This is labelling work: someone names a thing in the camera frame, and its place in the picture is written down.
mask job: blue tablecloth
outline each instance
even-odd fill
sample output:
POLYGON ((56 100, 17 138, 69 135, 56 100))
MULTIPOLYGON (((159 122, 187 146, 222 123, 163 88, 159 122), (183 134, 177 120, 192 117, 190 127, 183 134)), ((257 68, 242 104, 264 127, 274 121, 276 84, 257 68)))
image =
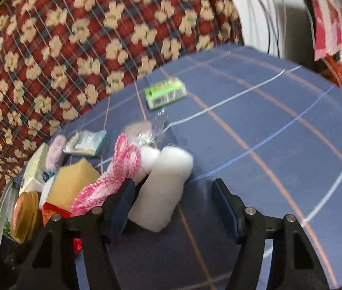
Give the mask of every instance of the blue tablecloth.
MULTIPOLYGON (((105 171, 121 129, 152 116, 143 89, 169 75, 186 84, 189 96, 165 108, 166 141, 193 154, 193 173, 166 229, 136 228, 109 246, 121 288, 225 288, 238 247, 211 200, 217 177, 265 215, 296 215, 331 288, 342 286, 342 91, 297 64, 227 44, 156 69, 64 133, 106 128, 112 144, 101 159, 90 160, 105 171)), ((259 289, 268 279, 270 248, 267 243, 259 289)), ((77 269, 86 289, 81 258, 77 269)))

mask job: red patterned fabric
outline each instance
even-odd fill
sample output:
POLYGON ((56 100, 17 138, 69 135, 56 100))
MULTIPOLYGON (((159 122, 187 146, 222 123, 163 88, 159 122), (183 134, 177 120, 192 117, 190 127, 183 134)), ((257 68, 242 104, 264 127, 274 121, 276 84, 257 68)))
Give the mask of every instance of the red patterned fabric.
POLYGON ((241 39, 231 0, 3 0, 0 195, 97 101, 169 60, 241 39))
MULTIPOLYGON (((70 218, 72 216, 68 211, 59 208, 50 203, 44 203, 42 206, 42 221, 43 225, 49 222, 50 218, 55 214, 61 214, 63 218, 70 218)), ((73 239, 74 253, 78 254, 82 250, 82 239, 73 239)))

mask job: cable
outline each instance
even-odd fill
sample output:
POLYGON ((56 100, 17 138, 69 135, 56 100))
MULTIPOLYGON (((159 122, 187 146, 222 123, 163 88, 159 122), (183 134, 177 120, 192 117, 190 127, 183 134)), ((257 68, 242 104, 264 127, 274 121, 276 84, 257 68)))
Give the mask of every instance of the cable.
POLYGON ((269 25, 269 20, 268 20, 268 14, 266 13, 266 9, 265 9, 265 6, 263 5, 262 1, 261 0, 258 0, 259 3, 261 4, 262 6, 262 11, 265 15, 265 19, 266 19, 266 26, 268 27, 268 52, 267 54, 270 54, 270 25, 269 25))
MULTIPOLYGON (((309 22, 311 23, 311 31, 312 31, 312 43, 313 43, 313 50, 316 51, 316 41, 315 41, 315 34, 314 34, 314 27, 313 27, 313 19, 311 15, 311 11, 309 10, 308 6, 305 4, 305 10, 307 11, 308 17, 309 17, 309 22)), ((321 58, 321 60, 325 63, 325 65, 330 69, 334 77, 336 77, 336 80, 339 83, 340 89, 342 90, 342 81, 340 80, 340 77, 337 75, 337 73, 334 71, 332 66, 328 63, 325 58, 321 58)))
POLYGON ((281 58, 280 56, 280 29, 278 28, 278 11, 277 11, 277 5, 276 2, 274 0, 272 0, 273 2, 273 6, 274 6, 274 12, 276 13, 276 28, 277 28, 277 55, 279 58, 281 58))
POLYGON ((273 20, 271 19, 270 13, 267 11, 267 9, 266 9, 266 7, 265 7, 265 4, 263 3, 262 0, 258 0, 258 2, 260 3, 260 5, 261 5, 261 7, 262 7, 262 10, 263 10, 264 13, 265 13, 265 17, 266 17, 267 25, 268 25, 268 31, 270 31, 270 28, 269 28, 269 24, 270 24, 270 25, 272 26, 272 29, 273 29, 274 38, 276 39, 276 42, 278 42, 276 30, 274 29, 273 20))
POLYGON ((282 44, 285 46, 285 40, 286 40, 286 24, 287 24, 287 17, 286 17, 286 5, 285 5, 285 1, 281 0, 282 2, 282 6, 284 8, 284 33, 283 33, 283 37, 282 37, 282 44))

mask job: pink knitted item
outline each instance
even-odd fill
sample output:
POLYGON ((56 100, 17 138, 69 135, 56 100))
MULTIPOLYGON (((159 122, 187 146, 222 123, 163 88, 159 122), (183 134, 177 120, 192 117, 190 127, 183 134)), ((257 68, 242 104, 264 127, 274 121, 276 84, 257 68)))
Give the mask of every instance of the pink knitted item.
POLYGON ((58 135, 52 141, 48 154, 46 156, 46 170, 50 172, 57 171, 63 163, 65 154, 63 149, 66 145, 66 137, 58 135))
POLYGON ((93 207, 101 206, 109 195, 118 191, 125 178, 132 177, 140 164, 139 148, 129 145, 127 136, 120 134, 114 147, 112 171, 80 191, 72 204, 72 216, 84 215, 93 207))

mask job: white cotton pad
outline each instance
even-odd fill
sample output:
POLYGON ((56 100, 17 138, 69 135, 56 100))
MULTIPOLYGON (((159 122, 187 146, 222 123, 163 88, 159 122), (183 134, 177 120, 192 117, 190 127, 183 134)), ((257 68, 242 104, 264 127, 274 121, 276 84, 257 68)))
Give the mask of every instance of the white cotton pad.
MULTIPOLYGON (((148 174, 151 173, 153 164, 159 158, 160 150, 151 146, 142 146, 140 147, 140 155, 141 165, 132 176, 132 180, 135 181, 136 185, 138 185, 148 174)), ((109 174, 112 172, 112 162, 109 164, 106 172, 109 174)))
POLYGON ((165 228, 182 198, 193 161, 191 154, 179 147, 163 148, 128 214, 129 220, 153 232, 165 228))

